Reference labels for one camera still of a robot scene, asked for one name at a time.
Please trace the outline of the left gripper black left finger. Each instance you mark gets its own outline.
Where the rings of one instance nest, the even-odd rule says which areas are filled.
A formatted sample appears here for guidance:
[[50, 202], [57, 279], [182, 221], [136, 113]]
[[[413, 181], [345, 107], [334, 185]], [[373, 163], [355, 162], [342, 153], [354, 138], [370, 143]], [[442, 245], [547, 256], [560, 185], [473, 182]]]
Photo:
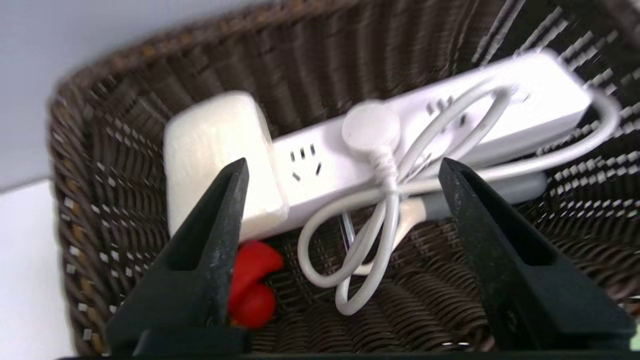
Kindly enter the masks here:
[[228, 305], [249, 186], [225, 166], [107, 324], [113, 356], [236, 356], [250, 346]]

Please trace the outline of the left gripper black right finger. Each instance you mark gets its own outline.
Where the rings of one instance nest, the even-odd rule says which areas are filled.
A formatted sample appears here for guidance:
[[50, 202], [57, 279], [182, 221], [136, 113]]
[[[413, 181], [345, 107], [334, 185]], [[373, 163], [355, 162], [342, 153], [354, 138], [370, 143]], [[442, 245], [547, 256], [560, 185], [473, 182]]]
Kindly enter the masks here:
[[501, 351], [631, 351], [633, 319], [470, 167], [439, 184]]

